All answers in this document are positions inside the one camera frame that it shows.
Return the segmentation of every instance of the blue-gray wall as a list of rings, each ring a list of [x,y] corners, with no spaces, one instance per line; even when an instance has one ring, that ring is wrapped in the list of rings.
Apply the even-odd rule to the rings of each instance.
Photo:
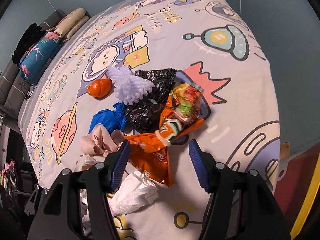
[[[123,0],[13,0],[0,20],[0,70],[33,22],[55,9],[85,8],[91,16]],[[320,21],[307,0],[227,0],[267,56],[279,105],[281,141],[292,153],[319,141]]]

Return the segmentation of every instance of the silver screw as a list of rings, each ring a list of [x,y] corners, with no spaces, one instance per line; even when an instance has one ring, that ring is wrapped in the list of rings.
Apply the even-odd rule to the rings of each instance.
[[[252,176],[257,176],[258,175],[258,172],[256,170],[250,170],[249,173],[252,175]]]
[[[219,170],[222,170],[224,168],[224,164],[223,163],[216,163],[216,168]]]
[[[69,172],[70,172],[69,169],[63,169],[62,172],[61,172],[61,174],[62,174],[63,176],[65,176],[65,175],[68,175]]]
[[[102,169],[104,167],[104,163],[97,163],[95,166],[97,169]]]

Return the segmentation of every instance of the beige pillow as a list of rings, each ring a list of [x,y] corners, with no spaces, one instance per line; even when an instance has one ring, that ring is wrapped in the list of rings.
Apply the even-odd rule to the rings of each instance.
[[[54,33],[62,38],[84,15],[85,10],[83,8],[72,11],[58,23]]]
[[[73,34],[75,34],[75,32],[79,30],[80,27],[86,23],[87,20],[89,20],[89,17],[83,16],[75,25],[73,25],[73,27],[67,32],[67,34],[63,37],[63,39],[69,40],[73,36]]]

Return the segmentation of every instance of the bed sheet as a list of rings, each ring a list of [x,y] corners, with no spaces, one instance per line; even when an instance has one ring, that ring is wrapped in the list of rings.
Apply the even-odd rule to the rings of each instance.
[[[189,135],[203,151],[237,171],[256,169],[275,189],[280,130],[269,62],[249,27],[225,0],[129,0],[93,17],[54,58],[18,124],[40,186],[74,170],[94,114],[113,110],[114,94],[86,92],[108,66],[132,71],[177,69],[204,88],[204,127]],[[196,239],[209,195],[199,186],[188,142],[169,148],[174,185],[159,199],[115,217],[121,239]],[[128,164],[127,172],[134,168]]]

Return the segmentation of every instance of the orange fruit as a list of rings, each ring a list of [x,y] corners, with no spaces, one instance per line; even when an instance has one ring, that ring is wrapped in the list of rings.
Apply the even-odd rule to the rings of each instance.
[[[104,98],[111,90],[112,81],[110,78],[98,79],[87,87],[88,94],[94,98]]]

